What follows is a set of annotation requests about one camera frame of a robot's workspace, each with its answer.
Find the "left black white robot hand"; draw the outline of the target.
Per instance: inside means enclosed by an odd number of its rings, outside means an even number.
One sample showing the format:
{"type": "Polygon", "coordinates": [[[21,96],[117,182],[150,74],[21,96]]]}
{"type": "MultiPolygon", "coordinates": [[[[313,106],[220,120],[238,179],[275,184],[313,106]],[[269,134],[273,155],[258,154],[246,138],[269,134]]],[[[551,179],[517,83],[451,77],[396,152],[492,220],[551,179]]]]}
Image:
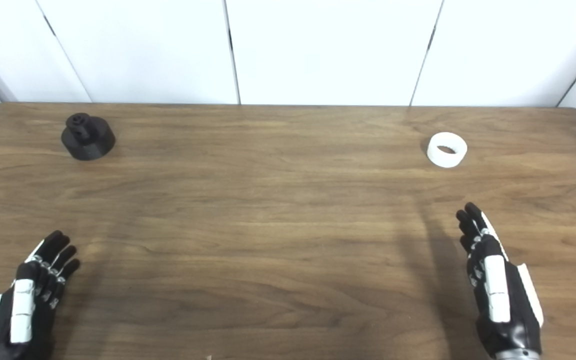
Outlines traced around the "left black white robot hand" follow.
{"type": "Polygon", "coordinates": [[[0,360],[50,360],[57,307],[80,268],[77,248],[60,230],[39,242],[0,293],[0,360]]]}

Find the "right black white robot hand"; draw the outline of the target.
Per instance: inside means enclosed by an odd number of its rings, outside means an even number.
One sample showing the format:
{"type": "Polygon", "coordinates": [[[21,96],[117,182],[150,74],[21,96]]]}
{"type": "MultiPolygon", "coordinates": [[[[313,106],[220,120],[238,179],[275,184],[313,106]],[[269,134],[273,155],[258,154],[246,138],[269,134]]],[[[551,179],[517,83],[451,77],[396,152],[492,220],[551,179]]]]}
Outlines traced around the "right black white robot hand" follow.
{"type": "Polygon", "coordinates": [[[467,202],[456,213],[478,309],[475,327],[493,360],[539,360],[544,315],[525,264],[510,262],[486,214],[467,202]]]}

